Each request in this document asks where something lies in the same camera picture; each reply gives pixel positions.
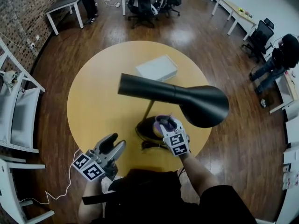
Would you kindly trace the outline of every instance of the white wall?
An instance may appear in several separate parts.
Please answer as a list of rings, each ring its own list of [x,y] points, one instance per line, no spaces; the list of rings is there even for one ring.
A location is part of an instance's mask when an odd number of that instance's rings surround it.
[[[244,10],[249,11],[254,17],[253,19],[258,23],[260,20],[269,18],[274,23],[274,35],[269,40],[278,47],[278,38],[291,33],[299,35],[299,0],[229,0]],[[246,21],[240,21],[241,26],[247,31],[250,31],[251,24]],[[296,78],[293,80],[296,83],[299,91],[299,65],[294,69]],[[287,115],[289,118],[299,116],[299,103],[287,108]]]

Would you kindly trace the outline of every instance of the lamp stem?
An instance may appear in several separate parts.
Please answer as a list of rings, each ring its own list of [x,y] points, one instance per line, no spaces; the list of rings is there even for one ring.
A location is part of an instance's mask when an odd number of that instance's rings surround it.
[[[146,112],[145,112],[145,114],[144,114],[144,117],[143,117],[141,123],[143,123],[143,121],[146,120],[146,117],[148,116],[148,114],[149,114],[151,108],[153,107],[154,102],[155,102],[154,100],[151,100],[151,101],[149,102],[149,106],[148,106],[148,108],[146,109]]]

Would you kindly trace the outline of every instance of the brick wall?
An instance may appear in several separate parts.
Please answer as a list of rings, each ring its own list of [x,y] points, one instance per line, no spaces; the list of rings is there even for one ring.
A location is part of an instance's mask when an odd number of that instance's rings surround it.
[[[31,71],[34,61],[52,32],[52,28],[45,15],[47,10],[56,0],[0,0],[0,32],[21,47],[30,48],[31,42],[36,44],[36,49],[23,49],[11,43],[2,34],[0,37],[9,47],[10,51],[22,64]],[[53,14],[57,24],[66,11],[61,9]],[[1,70],[11,70],[12,65],[6,61]]]

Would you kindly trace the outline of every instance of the blue jeans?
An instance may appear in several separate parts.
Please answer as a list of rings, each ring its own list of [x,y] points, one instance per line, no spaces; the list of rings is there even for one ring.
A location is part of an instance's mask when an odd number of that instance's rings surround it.
[[[257,87],[256,92],[262,93],[266,88],[268,88],[277,78],[281,77],[285,72],[285,68],[281,67],[280,69],[276,68],[273,58],[271,57],[264,66],[252,74],[252,80],[256,80],[259,77],[263,76],[266,72],[269,73],[268,77],[261,82]]]

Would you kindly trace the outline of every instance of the black office chair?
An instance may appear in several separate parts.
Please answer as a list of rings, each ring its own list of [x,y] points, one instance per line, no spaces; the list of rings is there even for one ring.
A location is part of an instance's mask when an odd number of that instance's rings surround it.
[[[257,58],[256,63],[260,62],[259,57],[263,57],[262,54],[266,54],[267,50],[270,47],[273,47],[272,43],[269,47],[265,47],[268,40],[274,35],[273,29],[274,24],[268,18],[266,18],[264,21],[260,21],[258,23],[257,29],[255,29],[249,38],[253,47],[250,44],[242,45],[242,47],[247,47],[251,50],[251,54],[248,55],[248,57],[251,58],[255,56]]]
[[[135,0],[128,1],[128,8],[135,16],[129,16],[128,20],[130,21],[131,18],[138,18],[137,21],[132,25],[132,29],[135,28],[137,24],[141,24],[143,21],[147,21],[152,28],[155,25],[150,21],[150,18],[154,17],[154,12],[151,9],[150,0],[137,0],[138,6],[134,6]]]
[[[167,5],[165,6],[165,10],[168,14],[168,17],[170,16],[169,11],[173,11],[178,13],[178,16],[180,16],[180,12],[177,10],[174,10],[173,7],[174,6],[179,6],[182,4],[182,0],[167,0]]]

